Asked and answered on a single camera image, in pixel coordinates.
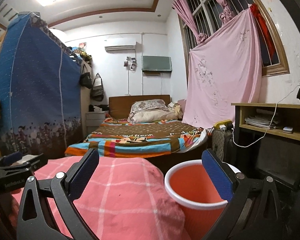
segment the trash bin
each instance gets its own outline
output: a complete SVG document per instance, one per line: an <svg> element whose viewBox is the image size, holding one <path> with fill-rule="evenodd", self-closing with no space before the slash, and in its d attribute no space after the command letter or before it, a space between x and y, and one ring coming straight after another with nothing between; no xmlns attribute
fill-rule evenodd
<svg viewBox="0 0 300 240"><path fill-rule="evenodd" d="M228 201L221 199L201 160L180 163L166 174L164 186L180 205L191 240L201 240L222 213Z"/></svg>

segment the wooden headboard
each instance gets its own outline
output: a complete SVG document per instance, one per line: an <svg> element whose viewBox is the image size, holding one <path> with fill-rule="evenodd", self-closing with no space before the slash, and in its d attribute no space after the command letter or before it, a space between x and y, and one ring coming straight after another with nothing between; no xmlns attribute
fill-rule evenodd
<svg viewBox="0 0 300 240"><path fill-rule="evenodd" d="M126 119L130 114L133 103L151 99L162 99L165 101L166 106L171 102L170 95L109 97L109 114L115 119Z"/></svg>

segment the white drawer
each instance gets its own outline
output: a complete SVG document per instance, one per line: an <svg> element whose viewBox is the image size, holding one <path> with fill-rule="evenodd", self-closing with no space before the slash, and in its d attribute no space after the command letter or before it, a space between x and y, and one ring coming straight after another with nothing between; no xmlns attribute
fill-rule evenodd
<svg viewBox="0 0 300 240"><path fill-rule="evenodd" d="M99 120L86 120L86 126L100 126L104 119Z"/></svg>
<svg viewBox="0 0 300 240"><path fill-rule="evenodd" d="M87 133L91 134L92 132L94 132L97 129L98 129L97 126L87 126Z"/></svg>
<svg viewBox="0 0 300 240"><path fill-rule="evenodd" d="M102 112L88 112L86 113L86 119L87 120L98 120L98 119L106 119L106 114L108 111L102 111Z"/></svg>

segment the floral pillow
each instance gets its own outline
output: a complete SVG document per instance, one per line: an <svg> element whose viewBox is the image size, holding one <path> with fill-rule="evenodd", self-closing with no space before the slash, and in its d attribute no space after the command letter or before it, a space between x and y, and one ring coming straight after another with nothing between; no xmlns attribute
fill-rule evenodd
<svg viewBox="0 0 300 240"><path fill-rule="evenodd" d="M154 109L162 109L165 111L169 111L169 109L166 107L165 102L162 99L138 101L133 103L131 107L131 112L128 117L128 121L133 122L133 116L136 113L139 113L141 111L154 110Z"/></svg>

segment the silver bolt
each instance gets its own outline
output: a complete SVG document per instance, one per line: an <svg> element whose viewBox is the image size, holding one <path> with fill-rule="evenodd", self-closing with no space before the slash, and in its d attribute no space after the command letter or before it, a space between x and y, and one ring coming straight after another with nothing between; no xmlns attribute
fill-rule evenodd
<svg viewBox="0 0 300 240"><path fill-rule="evenodd" d="M273 182L272 177L268 176L268 177L267 177L267 181L268 181L268 182Z"/></svg>
<svg viewBox="0 0 300 240"><path fill-rule="evenodd" d="M34 176L30 176L28 179L27 179L28 182L32 182L34 181Z"/></svg>
<svg viewBox="0 0 300 240"><path fill-rule="evenodd" d="M244 179L244 174L243 173L237 173L237 178L238 179Z"/></svg>
<svg viewBox="0 0 300 240"><path fill-rule="evenodd" d="M63 177L65 176L65 173L64 172L58 172L57 174L56 174L56 177L57 177L57 179L62 179Z"/></svg>

